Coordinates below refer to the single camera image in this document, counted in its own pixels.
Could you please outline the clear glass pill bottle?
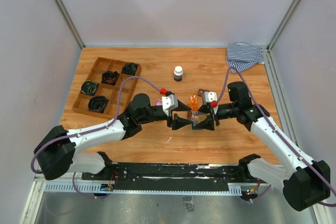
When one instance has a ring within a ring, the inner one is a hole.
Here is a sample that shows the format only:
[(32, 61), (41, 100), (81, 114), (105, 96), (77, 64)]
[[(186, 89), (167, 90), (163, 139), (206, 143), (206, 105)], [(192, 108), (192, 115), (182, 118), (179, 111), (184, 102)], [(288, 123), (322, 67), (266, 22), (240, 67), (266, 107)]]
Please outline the clear glass pill bottle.
[(207, 114), (199, 112), (199, 111), (188, 111), (187, 119), (192, 121), (193, 124), (199, 124), (205, 121), (207, 118)]

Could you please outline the orange pill box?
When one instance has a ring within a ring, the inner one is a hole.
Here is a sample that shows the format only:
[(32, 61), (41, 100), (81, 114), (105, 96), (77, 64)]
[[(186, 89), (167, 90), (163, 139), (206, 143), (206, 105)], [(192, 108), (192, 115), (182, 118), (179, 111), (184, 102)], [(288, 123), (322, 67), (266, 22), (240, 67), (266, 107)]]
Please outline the orange pill box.
[(197, 101), (197, 95), (191, 95), (190, 96), (190, 102), (187, 104), (192, 111), (197, 111), (199, 109), (198, 101)]

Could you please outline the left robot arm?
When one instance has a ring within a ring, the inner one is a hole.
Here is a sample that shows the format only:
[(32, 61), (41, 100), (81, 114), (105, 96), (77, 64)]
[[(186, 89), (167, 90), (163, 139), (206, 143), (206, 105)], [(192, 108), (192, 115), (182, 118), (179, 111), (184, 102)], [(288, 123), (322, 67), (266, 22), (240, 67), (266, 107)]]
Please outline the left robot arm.
[(54, 180), (66, 173), (91, 173), (100, 179), (112, 175), (112, 166), (104, 154), (85, 153), (85, 150), (112, 141), (133, 137), (142, 130), (142, 125), (166, 121), (172, 130), (178, 130), (192, 121), (179, 117), (177, 111), (189, 111), (174, 94), (162, 97), (161, 105), (151, 105), (144, 93), (137, 94), (116, 119), (94, 126), (65, 130), (53, 127), (34, 150), (33, 162), (46, 180)]

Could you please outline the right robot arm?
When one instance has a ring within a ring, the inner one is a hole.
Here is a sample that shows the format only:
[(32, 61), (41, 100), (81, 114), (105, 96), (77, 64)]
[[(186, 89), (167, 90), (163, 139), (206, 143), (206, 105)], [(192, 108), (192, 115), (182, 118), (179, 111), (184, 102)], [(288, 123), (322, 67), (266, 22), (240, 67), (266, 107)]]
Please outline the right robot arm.
[(235, 118), (248, 131), (260, 138), (278, 158), (281, 165), (250, 154), (238, 162), (238, 177), (244, 182), (260, 179), (281, 191), (287, 203), (296, 211), (322, 204), (333, 192), (330, 167), (325, 161), (315, 161), (302, 151), (278, 127), (270, 114), (257, 102), (248, 86), (241, 81), (228, 84), (230, 103), (220, 104), (217, 94), (202, 93), (199, 112), (207, 118), (197, 128), (213, 130), (220, 120)]

